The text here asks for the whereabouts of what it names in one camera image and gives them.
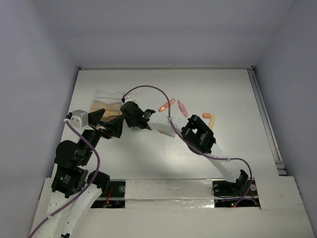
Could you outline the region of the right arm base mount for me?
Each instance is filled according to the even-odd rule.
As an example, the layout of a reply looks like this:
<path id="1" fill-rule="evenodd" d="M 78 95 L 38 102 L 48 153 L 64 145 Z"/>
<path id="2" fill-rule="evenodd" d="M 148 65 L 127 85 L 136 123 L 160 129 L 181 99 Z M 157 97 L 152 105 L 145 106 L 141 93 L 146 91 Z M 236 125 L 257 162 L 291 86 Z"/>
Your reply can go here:
<path id="1" fill-rule="evenodd" d="M 214 206 L 215 208 L 236 208 L 236 207 L 257 207 L 260 208 L 260 200 L 258 195 L 258 190 L 256 182 L 253 179 L 251 187 L 245 197 L 235 205 L 236 201 L 245 193 L 246 189 L 250 184 L 248 184 L 245 189 L 241 191 L 240 189 L 230 185 L 225 180 L 214 180 L 212 182 L 211 194 L 214 196 Z"/>

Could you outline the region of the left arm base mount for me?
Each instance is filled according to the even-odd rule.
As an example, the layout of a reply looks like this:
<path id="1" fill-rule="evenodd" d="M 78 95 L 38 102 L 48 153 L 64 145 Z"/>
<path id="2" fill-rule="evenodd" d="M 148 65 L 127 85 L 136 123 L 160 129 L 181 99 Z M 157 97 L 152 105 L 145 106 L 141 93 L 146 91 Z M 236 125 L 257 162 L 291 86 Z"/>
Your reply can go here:
<path id="1" fill-rule="evenodd" d="M 111 180 L 107 193 L 103 193 L 91 208 L 125 208 L 126 180 Z"/>

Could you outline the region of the pink highlighter pen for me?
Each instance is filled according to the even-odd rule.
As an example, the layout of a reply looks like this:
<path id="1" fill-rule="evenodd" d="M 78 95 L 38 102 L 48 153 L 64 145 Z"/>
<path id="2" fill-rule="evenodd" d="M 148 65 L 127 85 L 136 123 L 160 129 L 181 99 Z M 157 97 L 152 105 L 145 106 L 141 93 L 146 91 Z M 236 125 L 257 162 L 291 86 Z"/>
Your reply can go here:
<path id="1" fill-rule="evenodd" d="M 187 117 L 188 117 L 188 112 L 187 112 L 187 110 L 186 110 L 184 104 L 181 103 L 179 100 L 178 100 L 177 102 L 178 102 L 178 107 L 179 107 L 181 113 L 183 114 L 183 116 L 184 116 L 185 118 L 187 118 Z"/>

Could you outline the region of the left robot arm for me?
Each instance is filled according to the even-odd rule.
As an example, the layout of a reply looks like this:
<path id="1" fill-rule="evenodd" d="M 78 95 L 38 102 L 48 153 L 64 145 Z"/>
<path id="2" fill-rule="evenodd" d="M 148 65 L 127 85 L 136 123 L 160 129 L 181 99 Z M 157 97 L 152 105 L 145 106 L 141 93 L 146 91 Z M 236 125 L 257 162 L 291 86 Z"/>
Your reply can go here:
<path id="1" fill-rule="evenodd" d="M 124 202 L 123 181 L 111 181 L 110 176 L 84 167 L 101 138 L 119 138 L 122 134 L 123 116 L 102 121 L 105 110 L 88 113 L 82 110 L 70 112 L 65 123 L 78 134 L 84 131 L 78 142 L 65 140 L 58 144 L 54 163 L 57 166 L 51 185 L 52 193 L 44 226 L 37 232 L 39 238 L 73 238 L 90 208 L 122 208 Z"/>

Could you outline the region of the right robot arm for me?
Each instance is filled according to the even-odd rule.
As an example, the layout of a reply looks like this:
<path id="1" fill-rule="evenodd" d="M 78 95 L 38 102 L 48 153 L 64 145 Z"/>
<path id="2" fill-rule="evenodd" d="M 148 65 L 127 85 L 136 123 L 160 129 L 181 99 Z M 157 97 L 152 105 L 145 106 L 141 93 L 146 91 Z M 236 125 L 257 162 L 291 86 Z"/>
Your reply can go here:
<path id="1" fill-rule="evenodd" d="M 121 112 L 129 127 L 180 136 L 193 153 L 204 156 L 218 169 L 227 183 L 225 187 L 231 193 L 242 195 L 248 188 L 248 174 L 222 152 L 213 131 L 199 116 L 192 115 L 188 119 L 172 118 L 154 110 L 143 111 L 133 101 L 125 101 Z"/>

